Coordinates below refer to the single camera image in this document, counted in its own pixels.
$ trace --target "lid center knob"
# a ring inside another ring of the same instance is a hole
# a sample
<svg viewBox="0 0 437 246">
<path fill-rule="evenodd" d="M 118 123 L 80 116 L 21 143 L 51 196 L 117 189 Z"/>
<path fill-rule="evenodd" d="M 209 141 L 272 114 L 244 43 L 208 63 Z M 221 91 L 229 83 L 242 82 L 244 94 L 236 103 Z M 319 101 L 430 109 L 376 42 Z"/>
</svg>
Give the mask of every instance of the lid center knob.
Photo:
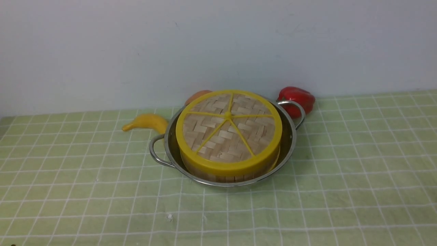
<svg viewBox="0 0 437 246">
<path fill-rule="evenodd" d="M 232 119 L 232 114 L 231 114 L 231 112 L 226 112 L 226 113 L 225 113 L 225 119 L 227 119 L 227 120 L 231 120 L 231 119 Z"/>
</svg>

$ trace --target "toy red pepper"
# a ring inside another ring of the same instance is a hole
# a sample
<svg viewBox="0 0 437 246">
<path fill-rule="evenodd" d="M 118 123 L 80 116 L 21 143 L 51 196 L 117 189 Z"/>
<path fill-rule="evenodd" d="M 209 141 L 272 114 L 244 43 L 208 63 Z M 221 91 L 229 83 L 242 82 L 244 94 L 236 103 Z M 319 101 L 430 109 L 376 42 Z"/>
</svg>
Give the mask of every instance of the toy red pepper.
<svg viewBox="0 0 437 246">
<path fill-rule="evenodd" d="M 295 101 L 302 106 L 305 110 L 305 114 L 309 114 L 312 111 L 316 98 L 306 90 L 301 88 L 288 86 L 281 90 L 279 93 L 278 101 L 289 100 Z M 285 111 L 290 115 L 292 119 L 301 117 L 300 110 L 293 105 L 283 105 Z"/>
</svg>

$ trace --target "woven bamboo lid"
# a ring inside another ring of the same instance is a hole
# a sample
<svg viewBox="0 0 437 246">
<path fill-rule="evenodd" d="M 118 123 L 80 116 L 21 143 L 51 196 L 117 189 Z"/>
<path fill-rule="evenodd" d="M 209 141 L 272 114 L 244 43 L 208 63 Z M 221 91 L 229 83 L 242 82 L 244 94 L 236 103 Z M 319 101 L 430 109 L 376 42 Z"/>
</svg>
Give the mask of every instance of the woven bamboo lid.
<svg viewBox="0 0 437 246">
<path fill-rule="evenodd" d="M 282 123 L 275 107 L 247 91 L 216 91 L 179 115 L 176 138 L 193 166 L 218 176 L 245 175 L 275 158 Z"/>
</svg>

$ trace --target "metal handle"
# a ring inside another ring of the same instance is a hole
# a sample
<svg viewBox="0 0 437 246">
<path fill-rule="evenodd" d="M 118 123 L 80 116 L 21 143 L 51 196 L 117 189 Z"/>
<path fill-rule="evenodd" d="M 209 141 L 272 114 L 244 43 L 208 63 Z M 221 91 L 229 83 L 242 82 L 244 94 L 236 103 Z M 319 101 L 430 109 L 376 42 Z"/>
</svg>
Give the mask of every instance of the metal handle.
<svg viewBox="0 0 437 246">
<path fill-rule="evenodd" d="M 153 148 L 153 146 L 155 145 L 155 143 L 164 138 L 164 134 L 158 135 L 154 138 L 152 138 L 152 140 L 150 141 L 149 144 L 149 151 L 150 151 L 150 155 L 152 156 L 152 158 L 159 164 L 166 166 L 166 167 L 172 167 L 172 168 L 176 168 L 171 162 L 167 162 L 164 161 L 163 159 L 159 158 L 159 156 L 155 153 L 155 149 Z"/>
<path fill-rule="evenodd" d="M 302 125 L 302 123 L 303 123 L 303 121 L 305 120 L 305 117 L 306 117 L 305 110 L 302 108 L 302 106 L 300 104 L 298 104 L 297 102 L 295 102 L 295 101 L 289 101 L 289 100 L 279 101 L 279 102 L 276 102 L 276 103 L 278 105 L 293 104 L 294 106 L 299 108 L 299 110 L 301 111 L 301 120 L 296 125 L 296 130 L 299 129 L 299 127 Z"/>
</svg>

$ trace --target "toy banana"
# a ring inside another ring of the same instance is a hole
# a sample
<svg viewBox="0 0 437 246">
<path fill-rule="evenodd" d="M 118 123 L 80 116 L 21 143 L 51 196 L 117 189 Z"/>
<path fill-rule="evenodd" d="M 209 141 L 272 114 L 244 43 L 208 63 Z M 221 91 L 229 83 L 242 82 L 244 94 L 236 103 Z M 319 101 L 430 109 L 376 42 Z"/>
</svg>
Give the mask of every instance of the toy banana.
<svg viewBox="0 0 437 246">
<path fill-rule="evenodd" d="M 134 128 L 151 128 L 164 134 L 167 125 L 167 120 L 157 114 L 140 114 L 131 123 L 124 125 L 122 130 L 126 132 Z"/>
</svg>

